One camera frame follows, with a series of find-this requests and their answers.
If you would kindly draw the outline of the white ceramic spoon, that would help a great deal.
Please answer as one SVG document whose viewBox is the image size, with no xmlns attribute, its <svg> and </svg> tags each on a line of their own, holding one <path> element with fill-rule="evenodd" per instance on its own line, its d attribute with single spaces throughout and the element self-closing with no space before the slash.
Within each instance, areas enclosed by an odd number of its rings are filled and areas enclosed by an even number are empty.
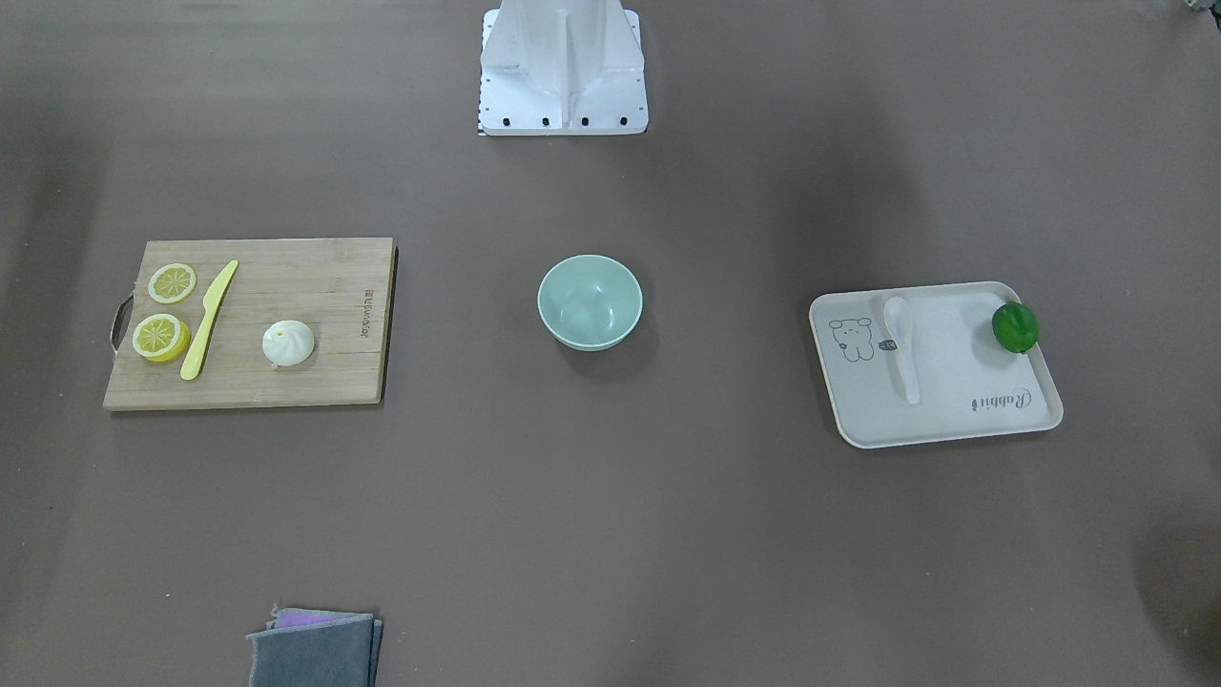
<svg viewBox="0 0 1221 687">
<path fill-rule="evenodd" d="M 908 405 L 921 401 L 919 373 L 913 355 L 915 318 L 910 301 L 904 297 L 890 297 L 882 308 L 890 339 L 897 345 L 897 372 Z"/>
</svg>

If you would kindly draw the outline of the white steamed bun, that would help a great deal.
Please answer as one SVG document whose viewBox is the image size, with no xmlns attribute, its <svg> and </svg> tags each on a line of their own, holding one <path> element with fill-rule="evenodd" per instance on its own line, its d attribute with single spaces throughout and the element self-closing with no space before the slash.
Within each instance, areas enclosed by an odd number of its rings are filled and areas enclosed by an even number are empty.
<svg viewBox="0 0 1221 687">
<path fill-rule="evenodd" d="M 313 329 L 295 318 L 275 322 L 263 331 L 263 358 L 266 358 L 274 369 L 287 369 L 304 362 L 314 348 Z"/>
</svg>

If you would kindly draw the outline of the mint green bowl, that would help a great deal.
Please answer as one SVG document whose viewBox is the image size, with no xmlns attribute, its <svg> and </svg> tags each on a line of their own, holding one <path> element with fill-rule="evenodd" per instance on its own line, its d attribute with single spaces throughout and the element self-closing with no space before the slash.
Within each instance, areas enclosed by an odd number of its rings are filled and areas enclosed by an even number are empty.
<svg viewBox="0 0 1221 687">
<path fill-rule="evenodd" d="M 602 254 L 578 254 L 547 271 L 536 305 L 545 328 L 559 344 L 602 351 L 639 325 L 643 290 L 628 265 Z"/>
</svg>

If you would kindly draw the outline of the bamboo cutting board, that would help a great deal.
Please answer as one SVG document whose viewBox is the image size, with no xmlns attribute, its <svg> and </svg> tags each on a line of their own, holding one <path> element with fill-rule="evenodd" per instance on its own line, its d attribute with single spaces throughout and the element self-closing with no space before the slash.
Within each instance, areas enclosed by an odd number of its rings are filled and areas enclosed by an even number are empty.
<svg viewBox="0 0 1221 687">
<path fill-rule="evenodd" d="M 123 340 L 104 408 L 317 408 L 383 399 L 397 265 L 392 238 L 149 240 L 128 331 L 153 314 L 172 314 L 197 334 L 201 297 L 230 260 L 239 267 L 197 379 L 179 379 L 179 360 L 150 364 Z M 149 299 L 147 282 L 170 262 L 197 268 L 197 290 L 186 301 L 160 304 Z M 287 318 L 313 329 L 315 348 L 304 362 L 274 369 L 263 358 L 263 331 Z"/>
</svg>

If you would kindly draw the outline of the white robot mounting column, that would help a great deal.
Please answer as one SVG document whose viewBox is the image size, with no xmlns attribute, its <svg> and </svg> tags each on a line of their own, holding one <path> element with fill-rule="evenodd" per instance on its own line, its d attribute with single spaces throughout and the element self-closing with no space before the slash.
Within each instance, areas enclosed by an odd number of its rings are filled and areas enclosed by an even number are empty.
<svg viewBox="0 0 1221 687">
<path fill-rule="evenodd" d="M 640 135 L 639 13 L 619 1 L 503 1 L 484 13 L 479 135 Z"/>
</svg>

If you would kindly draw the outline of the cream rabbit tray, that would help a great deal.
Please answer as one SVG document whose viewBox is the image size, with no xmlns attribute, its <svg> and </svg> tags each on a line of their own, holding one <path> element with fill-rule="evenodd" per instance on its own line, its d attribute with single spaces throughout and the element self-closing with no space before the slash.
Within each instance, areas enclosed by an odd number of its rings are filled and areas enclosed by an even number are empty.
<svg viewBox="0 0 1221 687">
<path fill-rule="evenodd" d="M 907 299 L 915 318 L 913 355 L 921 401 L 908 405 L 897 372 L 897 345 L 882 320 L 890 297 Z M 838 433 L 856 448 L 1037 433 L 1063 421 L 1042 348 L 1015 355 L 998 344 L 991 317 L 1018 301 L 998 281 L 825 293 L 808 322 Z"/>
</svg>

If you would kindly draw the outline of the green lime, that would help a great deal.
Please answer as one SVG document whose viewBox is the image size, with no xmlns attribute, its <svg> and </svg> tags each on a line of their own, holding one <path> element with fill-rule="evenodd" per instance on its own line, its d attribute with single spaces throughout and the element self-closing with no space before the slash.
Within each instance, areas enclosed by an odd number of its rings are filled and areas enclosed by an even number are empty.
<svg viewBox="0 0 1221 687">
<path fill-rule="evenodd" d="M 1023 303 L 1004 301 L 994 310 L 991 332 L 1000 347 L 1015 355 L 1024 355 L 1042 339 L 1042 323 Z"/>
</svg>

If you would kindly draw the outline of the yellow plastic knife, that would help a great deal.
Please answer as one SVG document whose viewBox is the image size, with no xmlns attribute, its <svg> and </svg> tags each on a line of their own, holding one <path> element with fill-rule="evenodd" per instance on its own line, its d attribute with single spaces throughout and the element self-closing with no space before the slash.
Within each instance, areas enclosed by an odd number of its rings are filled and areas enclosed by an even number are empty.
<svg viewBox="0 0 1221 687">
<path fill-rule="evenodd" d="M 189 343 L 186 351 L 186 358 L 183 365 L 179 367 L 179 379 L 197 379 L 201 371 L 201 366 L 205 362 L 208 355 L 208 347 L 211 338 L 211 331 L 214 325 L 217 322 L 219 306 L 222 304 L 225 295 L 228 290 L 230 283 L 239 267 L 238 260 L 230 260 L 216 278 L 214 278 L 208 286 L 205 295 L 201 297 L 201 314 L 200 325 L 197 327 L 197 334 Z"/>
</svg>

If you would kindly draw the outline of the grey folded cloth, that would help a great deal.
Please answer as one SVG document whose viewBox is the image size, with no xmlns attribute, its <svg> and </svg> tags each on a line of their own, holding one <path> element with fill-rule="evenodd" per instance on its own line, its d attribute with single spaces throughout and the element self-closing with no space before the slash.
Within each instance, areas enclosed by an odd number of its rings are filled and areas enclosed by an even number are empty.
<svg viewBox="0 0 1221 687">
<path fill-rule="evenodd" d="M 248 635 L 249 686 L 374 686 L 383 622 L 372 614 L 274 606 Z"/>
</svg>

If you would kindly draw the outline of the lemon slice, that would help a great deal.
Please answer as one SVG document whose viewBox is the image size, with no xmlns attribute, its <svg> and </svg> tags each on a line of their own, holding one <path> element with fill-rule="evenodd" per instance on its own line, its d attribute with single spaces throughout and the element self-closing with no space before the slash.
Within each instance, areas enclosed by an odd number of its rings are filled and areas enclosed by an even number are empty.
<svg viewBox="0 0 1221 687">
<path fill-rule="evenodd" d="M 147 282 L 149 299 L 160 304 L 186 301 L 195 290 L 197 268 L 187 262 L 165 264 Z"/>
</svg>

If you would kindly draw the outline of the lemon half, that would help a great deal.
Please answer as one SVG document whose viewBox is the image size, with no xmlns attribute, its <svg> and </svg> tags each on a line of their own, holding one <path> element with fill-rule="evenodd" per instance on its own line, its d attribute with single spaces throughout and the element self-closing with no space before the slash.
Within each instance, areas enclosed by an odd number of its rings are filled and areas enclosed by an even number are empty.
<svg viewBox="0 0 1221 687">
<path fill-rule="evenodd" d="M 129 338 L 136 353 L 150 364 L 167 364 L 182 356 L 190 339 L 189 325 L 172 314 L 153 314 L 143 318 Z"/>
</svg>

